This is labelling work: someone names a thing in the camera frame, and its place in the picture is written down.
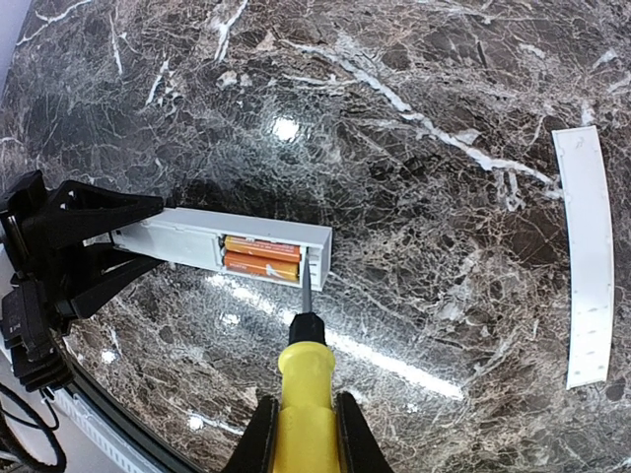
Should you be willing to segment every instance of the white plastic strip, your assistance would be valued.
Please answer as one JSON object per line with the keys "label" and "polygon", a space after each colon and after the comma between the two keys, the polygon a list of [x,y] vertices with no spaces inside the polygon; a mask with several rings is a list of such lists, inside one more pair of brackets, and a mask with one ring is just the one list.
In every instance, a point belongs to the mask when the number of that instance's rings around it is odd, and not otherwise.
{"label": "white plastic strip", "polygon": [[594,126],[553,131],[570,240],[572,330],[567,388],[606,381],[613,330],[609,194]]}

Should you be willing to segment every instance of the wire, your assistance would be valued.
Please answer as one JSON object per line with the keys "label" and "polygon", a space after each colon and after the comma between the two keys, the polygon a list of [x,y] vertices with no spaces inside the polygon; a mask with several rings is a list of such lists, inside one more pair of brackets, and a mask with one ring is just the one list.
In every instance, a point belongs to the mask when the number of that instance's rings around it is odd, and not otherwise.
{"label": "wire", "polygon": [[[50,405],[50,400],[41,389],[39,390],[39,394],[41,395],[41,400],[43,401],[43,403],[48,407],[48,411],[50,412],[50,415],[52,416],[52,419],[55,423],[53,426],[49,426],[49,425],[46,425],[46,426],[49,429],[51,429],[53,432],[55,432],[57,429],[59,429],[59,418],[57,417],[57,413],[52,408],[52,406]],[[25,421],[24,419],[20,419],[18,416],[11,414],[9,411],[7,411],[4,408],[0,410],[6,417],[13,420],[14,422],[17,422],[18,424],[22,424],[23,426],[30,427],[31,429],[41,430],[41,428],[37,424],[33,424],[32,422]]]}
{"label": "wire", "polygon": [[55,452],[57,463],[55,465],[48,465],[33,458],[20,444],[20,441],[16,439],[15,434],[7,425],[7,420],[5,419],[5,417],[0,416],[0,439],[5,444],[9,452],[18,457],[18,459],[24,465],[28,466],[34,471],[38,471],[41,473],[63,473],[64,471],[66,471],[68,460],[66,458],[66,454],[61,448],[61,444],[59,444],[59,440],[57,440],[57,437],[55,436],[54,431],[46,424],[46,422],[43,421],[41,416],[33,407],[27,404],[24,399],[22,399],[18,394],[13,392],[2,383],[0,383],[0,393],[4,394],[14,403],[16,403],[18,407],[22,409],[24,413],[35,422],[37,427],[46,436],[48,442],[50,443],[50,446],[52,447],[52,450]]}

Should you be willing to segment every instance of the battery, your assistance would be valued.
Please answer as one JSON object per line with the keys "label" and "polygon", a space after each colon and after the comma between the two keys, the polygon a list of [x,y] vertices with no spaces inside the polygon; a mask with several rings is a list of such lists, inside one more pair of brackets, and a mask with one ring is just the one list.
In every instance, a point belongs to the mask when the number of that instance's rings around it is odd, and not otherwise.
{"label": "battery", "polygon": [[298,263],[226,251],[224,265],[226,269],[240,273],[256,274],[284,281],[298,281]]}
{"label": "battery", "polygon": [[226,236],[224,245],[228,251],[235,253],[300,263],[300,247],[293,244],[272,243],[271,241],[241,236]]}

